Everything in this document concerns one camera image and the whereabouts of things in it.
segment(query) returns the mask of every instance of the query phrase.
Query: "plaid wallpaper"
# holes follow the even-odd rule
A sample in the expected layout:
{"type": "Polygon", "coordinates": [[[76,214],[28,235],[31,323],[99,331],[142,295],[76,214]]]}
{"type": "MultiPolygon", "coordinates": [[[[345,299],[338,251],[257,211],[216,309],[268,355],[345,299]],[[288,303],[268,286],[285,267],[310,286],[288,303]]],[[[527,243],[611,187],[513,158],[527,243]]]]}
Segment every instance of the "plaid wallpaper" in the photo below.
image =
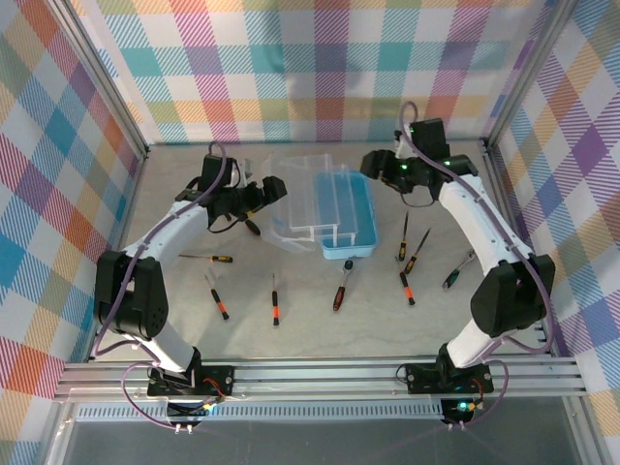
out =
{"type": "Polygon", "coordinates": [[[518,223],[556,269],[575,355],[620,463],[620,0],[581,0],[500,143],[518,223]]]}
{"type": "Polygon", "coordinates": [[[182,143],[389,140],[406,99],[478,138],[556,0],[73,2],[145,136],[182,143]]]}
{"type": "Polygon", "coordinates": [[[0,463],[31,463],[139,158],[44,0],[0,0],[0,463]]]}

